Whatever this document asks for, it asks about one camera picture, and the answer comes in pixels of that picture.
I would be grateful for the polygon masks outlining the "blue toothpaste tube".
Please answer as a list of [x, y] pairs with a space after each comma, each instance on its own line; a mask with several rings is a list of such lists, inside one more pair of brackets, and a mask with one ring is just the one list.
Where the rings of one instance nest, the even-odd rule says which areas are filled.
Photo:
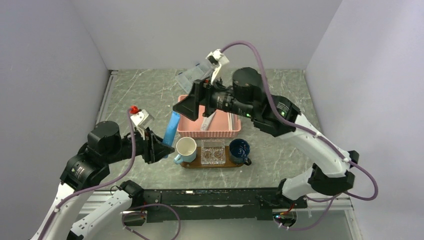
[[166, 127], [166, 131], [163, 136], [163, 143], [167, 146], [172, 147], [173, 142], [177, 133], [177, 128], [180, 122], [180, 114], [173, 111]]

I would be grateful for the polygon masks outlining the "pink plastic basket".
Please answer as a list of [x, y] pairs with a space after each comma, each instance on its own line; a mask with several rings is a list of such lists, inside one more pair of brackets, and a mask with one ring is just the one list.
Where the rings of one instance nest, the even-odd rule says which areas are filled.
[[228, 113], [223, 112], [221, 110], [216, 111], [216, 114], [209, 126], [209, 129], [207, 131], [201, 131], [200, 128], [204, 118], [204, 110], [205, 107], [203, 105], [200, 105], [198, 119], [196, 121], [191, 121], [183, 115], [180, 116], [177, 132], [181, 137], [191, 137], [193, 139], [233, 139], [241, 131], [242, 125], [240, 131], [229, 131]]

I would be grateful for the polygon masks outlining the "white toothpaste tube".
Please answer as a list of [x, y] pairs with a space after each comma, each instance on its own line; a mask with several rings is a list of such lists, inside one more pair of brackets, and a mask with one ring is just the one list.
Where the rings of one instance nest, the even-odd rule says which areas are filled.
[[214, 119], [216, 113], [217, 112], [215, 111], [210, 116], [203, 118], [202, 124], [200, 126], [201, 131], [207, 131], [209, 129], [210, 124], [212, 123], [212, 120]]

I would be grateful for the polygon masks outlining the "light blue mug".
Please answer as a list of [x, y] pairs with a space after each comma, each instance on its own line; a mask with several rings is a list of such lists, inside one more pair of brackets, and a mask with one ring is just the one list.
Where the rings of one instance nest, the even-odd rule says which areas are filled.
[[197, 156], [197, 143], [191, 137], [182, 137], [175, 145], [177, 155], [174, 157], [173, 162], [176, 165], [182, 163], [191, 163]]

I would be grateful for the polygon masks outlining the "clear acrylic toothbrush holder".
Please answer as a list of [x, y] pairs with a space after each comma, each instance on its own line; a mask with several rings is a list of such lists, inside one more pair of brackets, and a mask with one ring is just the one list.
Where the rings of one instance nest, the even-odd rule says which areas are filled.
[[223, 139], [204, 139], [201, 141], [201, 164], [203, 166], [222, 166], [226, 162], [225, 142]]

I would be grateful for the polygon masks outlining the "dark blue mug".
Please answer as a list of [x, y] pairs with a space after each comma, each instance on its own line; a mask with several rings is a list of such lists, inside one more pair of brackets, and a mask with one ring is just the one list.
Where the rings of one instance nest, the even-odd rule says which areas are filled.
[[251, 151], [249, 143], [241, 138], [234, 139], [229, 144], [230, 160], [232, 163], [250, 166], [252, 164], [249, 154]]

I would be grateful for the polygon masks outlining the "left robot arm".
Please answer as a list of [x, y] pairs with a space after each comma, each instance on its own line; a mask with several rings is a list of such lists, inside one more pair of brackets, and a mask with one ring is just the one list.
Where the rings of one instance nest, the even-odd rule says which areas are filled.
[[102, 121], [88, 133], [87, 142], [70, 158], [60, 176], [57, 193], [34, 240], [90, 240], [105, 227], [112, 217], [131, 209], [139, 209], [144, 189], [127, 180], [100, 207], [77, 220], [80, 210], [93, 194], [102, 188], [101, 181], [110, 174], [109, 165], [142, 156], [152, 164], [173, 153], [175, 149], [147, 129], [144, 133], [131, 131], [121, 137], [119, 125]]

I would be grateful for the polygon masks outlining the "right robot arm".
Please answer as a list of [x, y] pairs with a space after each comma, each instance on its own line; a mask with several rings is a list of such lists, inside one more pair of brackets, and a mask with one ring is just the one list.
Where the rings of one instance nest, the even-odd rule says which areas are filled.
[[354, 186], [349, 162], [357, 161], [358, 153], [335, 152], [288, 98], [273, 95], [269, 102], [262, 76], [251, 67], [236, 70], [229, 87], [221, 82], [211, 84], [208, 78], [195, 80], [190, 93], [173, 110], [191, 121], [217, 110], [249, 118], [255, 128], [290, 142], [312, 160], [312, 167], [304, 173], [280, 182], [275, 200], [282, 208], [310, 193], [335, 196]]

